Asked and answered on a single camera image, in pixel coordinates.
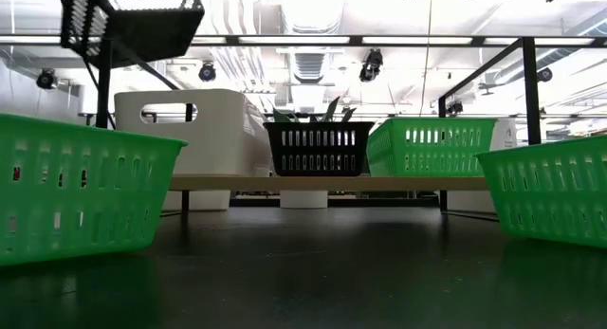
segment plastic basket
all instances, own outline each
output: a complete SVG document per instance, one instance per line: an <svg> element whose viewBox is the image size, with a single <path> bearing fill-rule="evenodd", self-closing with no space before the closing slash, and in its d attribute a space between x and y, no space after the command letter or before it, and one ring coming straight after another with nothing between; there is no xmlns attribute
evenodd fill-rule
<svg viewBox="0 0 607 329"><path fill-rule="evenodd" d="M497 119L388 119L369 136L371 176L480 176Z"/></svg>
<svg viewBox="0 0 607 329"><path fill-rule="evenodd" d="M373 122L264 123L280 176L358 176Z"/></svg>
<svg viewBox="0 0 607 329"><path fill-rule="evenodd" d="M607 247L607 137L478 157L503 231Z"/></svg>
<svg viewBox="0 0 607 329"><path fill-rule="evenodd" d="M0 265L147 247L185 145L0 115Z"/></svg>

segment black plastic basket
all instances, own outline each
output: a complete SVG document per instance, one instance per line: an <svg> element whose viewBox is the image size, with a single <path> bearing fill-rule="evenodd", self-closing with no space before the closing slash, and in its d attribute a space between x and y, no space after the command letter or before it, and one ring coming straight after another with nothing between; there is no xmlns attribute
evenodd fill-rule
<svg viewBox="0 0 607 329"><path fill-rule="evenodd" d="M280 176L358 176L373 122L264 123Z"/></svg>

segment security camera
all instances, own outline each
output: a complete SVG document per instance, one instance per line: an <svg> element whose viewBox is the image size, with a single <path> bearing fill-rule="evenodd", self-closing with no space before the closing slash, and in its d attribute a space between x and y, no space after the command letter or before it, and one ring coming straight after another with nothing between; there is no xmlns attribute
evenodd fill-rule
<svg viewBox="0 0 607 329"><path fill-rule="evenodd" d="M447 114L455 117L464 112L464 105L461 101L454 101L447 105Z"/></svg>
<svg viewBox="0 0 607 329"><path fill-rule="evenodd" d="M552 77L552 70L550 68L544 68L538 72L538 82L550 82Z"/></svg>
<svg viewBox="0 0 607 329"><path fill-rule="evenodd" d="M55 75L55 70L52 68L43 68L42 73L36 79L38 87L45 90L53 90L59 85L59 79Z"/></svg>
<svg viewBox="0 0 607 329"><path fill-rule="evenodd" d="M203 63L200 72L198 72L198 78L203 82L212 82L215 80L215 68L212 63Z"/></svg>
<svg viewBox="0 0 607 329"><path fill-rule="evenodd" d="M369 54L362 64L360 70L360 81L361 82L372 82L379 74L380 67L383 66L383 56L379 49L372 48L369 50Z"/></svg>

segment green leaves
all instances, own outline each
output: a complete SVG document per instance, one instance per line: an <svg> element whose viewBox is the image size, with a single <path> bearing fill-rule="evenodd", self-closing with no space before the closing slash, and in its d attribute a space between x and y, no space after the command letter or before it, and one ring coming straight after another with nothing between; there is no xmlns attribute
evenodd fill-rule
<svg viewBox="0 0 607 329"><path fill-rule="evenodd" d="M354 111L356 111L357 108L353 108L353 109L349 109L348 111L346 111L345 115L343 115L343 118L341 119L341 122L348 122L348 120L350 120L350 118L352 117L352 115L354 115Z"/></svg>
<svg viewBox="0 0 607 329"><path fill-rule="evenodd" d="M333 101L331 101L329 103L329 105L326 108L326 113L324 114L324 116L322 116L321 119L317 119L315 116L310 115L310 122L331 122L333 121L333 115L335 114L335 110L338 107L338 103L340 102L340 97L337 97L335 99L333 99ZM348 122L350 120L350 118L352 117L352 115L354 114L354 111L356 111L356 108L350 109L348 111L346 111L345 114L343 114L343 118L341 119L341 122ZM278 111L277 109L272 109L272 114L274 117L274 122L300 122L300 120L297 118L297 116L295 116L295 114L291 113L289 114L293 119L291 119L289 116L281 113L280 111Z"/></svg>
<svg viewBox="0 0 607 329"><path fill-rule="evenodd" d="M291 122L291 119L283 115L277 109L272 109L272 114L274 115L274 122Z"/></svg>
<svg viewBox="0 0 607 329"><path fill-rule="evenodd" d="M333 114L335 113L335 109L338 107L338 102L340 101L340 97L337 97L331 101L329 106L326 108L326 113L322 116L321 122L329 122L333 121Z"/></svg>

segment white wall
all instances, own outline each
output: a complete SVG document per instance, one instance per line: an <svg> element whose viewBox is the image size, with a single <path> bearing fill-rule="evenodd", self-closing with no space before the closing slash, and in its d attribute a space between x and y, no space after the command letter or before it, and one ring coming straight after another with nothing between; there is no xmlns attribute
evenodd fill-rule
<svg viewBox="0 0 607 329"><path fill-rule="evenodd" d="M79 108L80 98L59 89L42 90L32 78L8 69L0 60L0 113L83 123Z"/></svg>

